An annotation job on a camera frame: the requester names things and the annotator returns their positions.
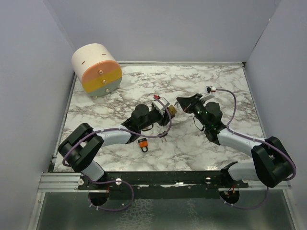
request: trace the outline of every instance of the metal frame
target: metal frame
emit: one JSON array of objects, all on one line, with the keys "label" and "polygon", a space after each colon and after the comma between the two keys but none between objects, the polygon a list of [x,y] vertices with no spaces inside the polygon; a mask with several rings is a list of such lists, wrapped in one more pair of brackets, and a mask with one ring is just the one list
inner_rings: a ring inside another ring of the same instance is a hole
[{"label": "metal frame", "polygon": [[[147,61],[141,61],[141,62],[130,62],[130,61],[120,61],[119,64],[121,66],[126,66],[126,65],[206,65],[206,66],[211,66],[211,65],[229,65],[229,66],[241,66],[245,75],[245,78],[247,80],[248,83],[248,87],[250,90],[250,86],[249,86],[249,82],[248,82],[248,78],[246,76],[246,72],[245,72],[245,68],[244,65],[241,62],[147,62]],[[72,81],[72,86],[71,86],[71,90],[70,90],[70,94],[68,97],[68,101],[66,104],[66,108],[65,108],[65,113],[60,125],[60,131],[59,131],[59,135],[58,135],[58,139],[57,139],[57,143],[55,146],[55,150],[52,156],[52,162],[54,162],[55,158],[57,157],[58,154],[58,146],[60,144],[61,141],[61,137],[62,137],[62,133],[63,133],[63,129],[65,126],[65,121],[66,121],[66,116],[67,116],[67,112],[71,103],[71,98],[72,98],[72,94],[73,94],[73,90],[74,90],[74,86],[75,86],[75,82],[76,82],[76,75],[74,75],[73,81]],[[263,134],[265,135],[265,131],[263,129],[263,125],[261,122],[261,118],[259,117],[259,113],[258,113],[258,109],[256,104],[254,103],[256,111],[257,111],[257,115],[260,121],[260,126],[262,129]],[[34,205],[34,209],[30,218],[30,222],[29,222],[29,226],[28,226],[28,230],[35,230],[37,229],[37,225],[39,222],[39,217],[40,217],[40,213],[42,211],[42,207],[43,207],[43,202],[44,202],[44,198],[45,198],[45,193],[46,192],[90,192],[90,193],[105,193],[106,190],[79,190],[78,189],[78,180],[80,179],[81,174],[80,173],[65,173],[65,172],[60,172],[60,173],[43,173],[41,176],[41,180],[39,183],[39,187],[38,187],[38,192],[37,192],[37,196],[35,199],[35,205]],[[266,186],[264,186],[261,182],[257,182],[257,181],[253,181],[253,182],[249,182],[249,187],[248,188],[240,188],[238,190],[264,190],[266,189]],[[219,188],[219,191],[223,191],[227,188]],[[294,223],[295,229],[297,230],[301,230],[304,229],[303,227],[303,222],[302,219],[296,209],[296,207],[294,206],[294,198],[292,195],[292,191],[291,189],[291,184],[289,182],[282,182],[280,183],[278,186],[276,186],[273,189],[282,189],[284,192],[284,196],[292,217],[292,221]]]}]

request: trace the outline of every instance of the gray wall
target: gray wall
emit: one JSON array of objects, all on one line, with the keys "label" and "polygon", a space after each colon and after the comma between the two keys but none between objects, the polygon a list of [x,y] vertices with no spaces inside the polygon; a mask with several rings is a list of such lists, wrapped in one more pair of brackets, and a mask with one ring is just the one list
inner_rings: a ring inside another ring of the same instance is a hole
[{"label": "gray wall", "polygon": [[72,47],[121,61],[247,61],[279,1],[44,0]]},{"label": "gray wall", "polygon": [[301,215],[307,217],[306,0],[279,4],[246,70],[266,134],[280,137],[296,163],[294,195]]},{"label": "gray wall", "polygon": [[0,223],[24,230],[72,81],[72,49],[41,0],[0,3]]}]

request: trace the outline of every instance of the white marble surface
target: white marble surface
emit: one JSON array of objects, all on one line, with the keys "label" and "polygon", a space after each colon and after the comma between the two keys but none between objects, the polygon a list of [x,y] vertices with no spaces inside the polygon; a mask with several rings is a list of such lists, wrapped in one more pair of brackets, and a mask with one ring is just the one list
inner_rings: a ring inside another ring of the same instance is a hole
[{"label": "white marble surface", "polygon": [[[238,110],[231,127],[249,135],[262,137],[263,133],[241,66],[123,66],[120,87],[105,97],[94,99],[86,94],[77,80],[62,135],[64,140],[79,124],[92,127],[118,126],[130,117],[138,104],[150,106],[154,94],[176,102],[176,97],[204,93],[205,86],[213,85],[235,92]],[[226,124],[233,112],[230,94],[217,92],[213,101],[220,104],[222,121]],[[127,145],[101,148],[95,157],[106,171],[175,171],[217,170],[233,161],[250,161],[250,157],[229,147],[210,143],[193,123],[193,115],[181,108],[173,119],[166,137],[148,139],[148,152],[143,153],[137,141]],[[155,125],[147,135],[161,133],[166,127]],[[58,154],[54,171],[71,172],[61,164]]]}]

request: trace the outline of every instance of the purple cable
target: purple cable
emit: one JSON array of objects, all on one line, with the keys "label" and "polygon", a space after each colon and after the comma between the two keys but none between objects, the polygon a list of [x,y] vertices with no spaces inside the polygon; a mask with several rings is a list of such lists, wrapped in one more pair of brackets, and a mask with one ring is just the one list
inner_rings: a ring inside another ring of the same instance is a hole
[{"label": "purple cable", "polygon": [[[232,132],[233,134],[239,136],[239,137],[242,137],[242,138],[245,138],[245,139],[248,139],[248,140],[253,140],[253,141],[256,141],[256,142],[260,142],[260,143],[262,143],[262,144],[265,144],[265,145],[269,146],[270,148],[274,149],[275,151],[277,151],[279,154],[281,154],[281,155],[291,164],[291,167],[293,168],[293,174],[292,174],[292,176],[289,177],[289,178],[286,178],[285,181],[292,180],[292,179],[295,177],[295,175],[296,175],[296,167],[295,167],[295,164],[293,163],[293,161],[292,161],[286,154],[284,154],[282,151],[280,151],[280,150],[279,150],[278,148],[276,148],[275,146],[273,146],[273,145],[271,145],[271,144],[269,144],[269,143],[267,143],[267,142],[265,142],[265,141],[263,141],[263,140],[260,140],[260,139],[257,139],[257,138],[253,139],[253,138],[251,138],[251,137],[249,137],[249,136],[246,136],[246,135],[244,135],[244,134],[237,133],[237,132],[235,132],[234,130],[232,130],[232,129],[229,127],[230,123],[232,122],[232,120],[234,119],[235,114],[236,114],[236,95],[235,95],[232,91],[230,91],[230,90],[225,90],[225,89],[220,89],[220,88],[218,88],[218,89],[216,89],[216,90],[217,90],[217,91],[224,91],[224,92],[230,93],[230,94],[233,96],[234,101],[235,101],[234,112],[233,112],[233,114],[232,114],[230,120],[228,121],[228,123],[227,123],[227,125],[226,125],[227,130],[228,130],[229,132]],[[226,204],[229,205],[229,206],[235,207],[235,208],[239,208],[239,209],[252,210],[252,209],[256,209],[256,208],[259,208],[259,207],[261,207],[262,205],[264,205],[264,204],[267,202],[268,197],[269,197],[269,188],[267,187],[267,192],[266,192],[266,196],[265,196],[264,200],[263,200],[261,203],[255,205],[255,206],[253,206],[253,207],[236,206],[236,205],[233,205],[233,204],[229,204],[229,203],[227,203],[227,202],[226,202]]]},{"label": "purple cable", "polygon": [[92,201],[90,199],[90,197],[88,198],[88,201],[90,202],[91,206],[95,207],[95,208],[98,208],[98,209],[101,209],[101,210],[104,210],[104,211],[110,211],[110,212],[119,212],[119,211],[122,211],[122,210],[125,210],[127,209],[129,206],[132,205],[133,203],[133,200],[134,200],[134,191],[133,191],[133,188],[132,186],[126,182],[126,181],[105,181],[105,182],[96,182],[96,181],[92,181],[92,183],[94,184],[109,184],[109,183],[115,183],[115,182],[123,182],[124,184],[128,185],[130,190],[131,190],[131,200],[129,201],[129,203],[125,206],[125,207],[121,207],[121,208],[118,208],[118,209],[112,209],[112,208],[106,208],[106,207],[101,207],[101,206],[95,206],[92,204]]},{"label": "purple cable", "polygon": [[163,108],[165,109],[167,115],[168,115],[168,118],[169,118],[169,126],[167,128],[167,130],[159,135],[156,135],[156,136],[148,136],[148,135],[143,135],[143,134],[140,134],[140,133],[136,133],[136,132],[133,132],[131,130],[128,130],[128,129],[119,129],[119,128],[107,128],[107,129],[104,129],[104,130],[97,130],[97,131],[94,131],[88,135],[86,135],[85,137],[83,137],[81,140],[79,140],[77,142],[77,144],[75,144],[68,152],[67,154],[65,155],[65,157],[63,158],[62,160],[62,164],[64,166],[67,166],[67,167],[70,167],[69,164],[67,164],[65,161],[66,159],[68,158],[68,156],[72,153],[72,151],[74,151],[82,142],[84,142],[86,139],[88,139],[90,136],[96,134],[96,133],[102,133],[102,132],[110,132],[110,131],[117,131],[117,130],[120,130],[120,131],[124,131],[124,132],[128,132],[128,133],[131,133],[131,134],[135,134],[137,136],[140,136],[140,137],[144,137],[144,138],[161,138],[161,137],[164,137],[165,136],[165,133],[167,134],[169,132],[169,130],[171,129],[171,126],[172,126],[172,116],[169,112],[169,110],[167,109],[167,107],[157,98],[154,97],[154,99],[156,101],[158,101],[158,103],[160,103]]}]

